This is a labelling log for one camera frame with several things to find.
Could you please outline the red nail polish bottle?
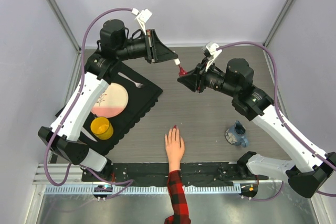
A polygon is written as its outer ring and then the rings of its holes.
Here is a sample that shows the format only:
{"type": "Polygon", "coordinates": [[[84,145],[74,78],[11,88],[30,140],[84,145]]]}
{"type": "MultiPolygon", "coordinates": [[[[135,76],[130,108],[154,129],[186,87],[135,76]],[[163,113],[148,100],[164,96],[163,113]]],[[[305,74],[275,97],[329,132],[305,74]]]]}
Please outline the red nail polish bottle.
{"type": "Polygon", "coordinates": [[[178,67],[179,67],[179,73],[178,73],[179,77],[182,77],[187,74],[187,71],[185,71],[181,65],[178,65],[178,67]]]}

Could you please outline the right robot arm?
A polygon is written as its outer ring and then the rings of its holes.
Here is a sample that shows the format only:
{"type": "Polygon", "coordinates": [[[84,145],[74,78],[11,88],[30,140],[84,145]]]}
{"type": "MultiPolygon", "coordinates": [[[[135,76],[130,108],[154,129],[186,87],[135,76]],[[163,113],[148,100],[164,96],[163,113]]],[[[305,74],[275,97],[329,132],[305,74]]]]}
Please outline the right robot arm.
{"type": "Polygon", "coordinates": [[[311,143],[292,126],[282,113],[277,113],[274,100],[253,85],[254,71],[242,58],[231,59],[222,72],[218,67],[206,68],[207,60],[195,69],[178,77],[178,82],[193,92],[205,88],[232,97],[232,106],[247,120],[252,121],[288,154],[289,161],[267,158],[247,152],[237,161],[237,173],[242,179],[263,175],[288,183],[300,196],[311,198],[333,173],[335,153],[326,153],[311,143]]]}

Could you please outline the white nail polish cap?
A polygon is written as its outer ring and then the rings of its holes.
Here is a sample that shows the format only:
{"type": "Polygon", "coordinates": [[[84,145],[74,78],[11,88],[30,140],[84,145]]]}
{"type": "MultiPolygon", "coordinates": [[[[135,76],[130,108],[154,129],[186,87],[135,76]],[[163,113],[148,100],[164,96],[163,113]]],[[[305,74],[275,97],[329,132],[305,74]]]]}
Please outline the white nail polish cap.
{"type": "Polygon", "coordinates": [[[177,58],[177,59],[174,59],[174,63],[175,63],[177,66],[181,64],[181,62],[180,62],[179,58],[177,58]]]}

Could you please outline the red plaid sleeve forearm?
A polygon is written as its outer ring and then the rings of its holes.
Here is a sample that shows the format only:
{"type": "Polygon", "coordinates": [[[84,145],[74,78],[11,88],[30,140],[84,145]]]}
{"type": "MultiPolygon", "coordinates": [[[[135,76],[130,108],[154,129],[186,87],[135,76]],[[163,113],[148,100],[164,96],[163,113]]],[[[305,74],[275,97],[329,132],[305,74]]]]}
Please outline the red plaid sleeve forearm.
{"type": "Polygon", "coordinates": [[[167,217],[164,223],[190,224],[191,219],[179,170],[169,173],[167,189],[173,208],[173,215],[167,217]]]}

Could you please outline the mannequin hand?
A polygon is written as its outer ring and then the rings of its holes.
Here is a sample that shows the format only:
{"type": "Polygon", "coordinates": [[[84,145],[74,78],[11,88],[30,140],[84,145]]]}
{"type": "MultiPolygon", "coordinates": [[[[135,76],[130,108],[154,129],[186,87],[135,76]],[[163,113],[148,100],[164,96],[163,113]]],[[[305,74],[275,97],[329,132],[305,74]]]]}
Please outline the mannequin hand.
{"type": "Polygon", "coordinates": [[[169,164],[169,173],[180,170],[181,160],[185,152],[185,144],[180,130],[175,125],[165,134],[165,151],[169,164]]]}

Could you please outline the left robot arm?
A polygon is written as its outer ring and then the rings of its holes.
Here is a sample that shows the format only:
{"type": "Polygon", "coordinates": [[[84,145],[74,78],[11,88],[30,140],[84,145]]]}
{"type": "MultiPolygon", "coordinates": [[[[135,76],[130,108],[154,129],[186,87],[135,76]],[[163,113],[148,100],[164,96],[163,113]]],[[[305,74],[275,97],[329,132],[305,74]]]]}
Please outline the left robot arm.
{"type": "Polygon", "coordinates": [[[155,30],[138,32],[139,37],[129,38],[123,21],[106,21],[100,30],[100,49],[88,58],[85,74],[72,97],[53,124],[38,131],[48,150],[74,165],[90,168],[102,182],[111,177],[111,161],[79,142],[81,129],[94,104],[121,71],[122,61],[137,58],[144,58],[149,63],[178,60],[178,55],[161,43],[155,30]]]}

